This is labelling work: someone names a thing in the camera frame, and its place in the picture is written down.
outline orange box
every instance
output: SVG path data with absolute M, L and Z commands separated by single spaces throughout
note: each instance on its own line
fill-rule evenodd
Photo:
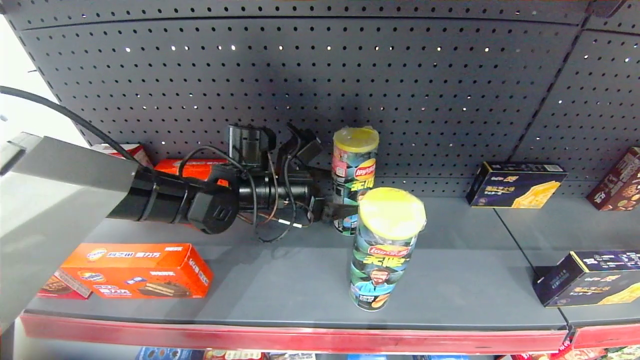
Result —
M 200 298 L 213 280 L 187 243 L 82 243 L 60 268 L 109 299 Z
M 169 174 L 177 175 L 178 168 L 180 167 L 180 161 L 178 159 L 164 159 L 156 165 L 156 170 L 162 172 L 168 172 Z M 224 164 L 227 161 L 224 159 L 193 159 L 187 161 L 187 165 L 184 166 L 182 176 L 195 177 L 200 180 L 207 180 L 211 169 L 215 164 Z

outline lay's chip can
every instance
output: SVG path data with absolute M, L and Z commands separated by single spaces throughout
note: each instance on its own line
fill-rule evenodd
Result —
M 412 194 L 375 188 L 358 208 L 360 223 L 351 258 L 351 300 L 360 309 L 382 309 L 411 261 L 427 215 Z
M 345 127 L 333 135 L 333 202 L 357 205 L 372 187 L 380 137 L 371 126 Z M 358 215 L 333 222 L 343 235 L 353 236 Z

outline white wall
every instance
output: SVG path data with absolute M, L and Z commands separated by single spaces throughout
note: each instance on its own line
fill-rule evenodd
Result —
M 0 85 L 33 92 L 58 102 L 35 70 L 31 59 L 4 17 L 0 17 Z M 55 111 L 27 100 L 0 95 L 0 142 L 21 131 L 50 136 L 87 147 L 86 141 L 71 120 Z

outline wafer image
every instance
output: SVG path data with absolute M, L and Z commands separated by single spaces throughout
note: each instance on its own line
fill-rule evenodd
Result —
M 638 191 L 640 191 L 640 189 L 638 189 L 638 185 L 631 185 L 631 186 L 626 187 L 624 190 L 622 190 L 622 196 L 631 197 L 631 196 L 637 194 Z
M 156 297 L 189 297 L 191 293 L 184 286 L 175 282 L 149 282 L 138 289 L 142 295 Z
M 527 193 L 515 199 L 511 207 L 530 209 L 541 208 L 542 205 L 549 200 L 551 195 L 554 194 L 558 187 L 560 187 L 560 183 L 557 181 L 549 181 L 547 183 L 532 186 Z
M 51 277 L 47 280 L 47 283 L 42 286 L 42 289 L 53 294 L 66 294 L 71 292 L 71 288 L 64 282 L 56 277 Z
M 608 296 L 602 299 L 598 305 L 602 304 L 624 304 L 626 302 L 632 302 L 640 297 L 640 282 L 637 282 L 621 292 Z

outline black bracket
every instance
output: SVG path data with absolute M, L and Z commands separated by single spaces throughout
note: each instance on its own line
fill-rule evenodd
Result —
M 626 2 L 627 0 L 596 0 L 589 5 L 587 12 L 595 17 L 608 19 L 615 15 Z

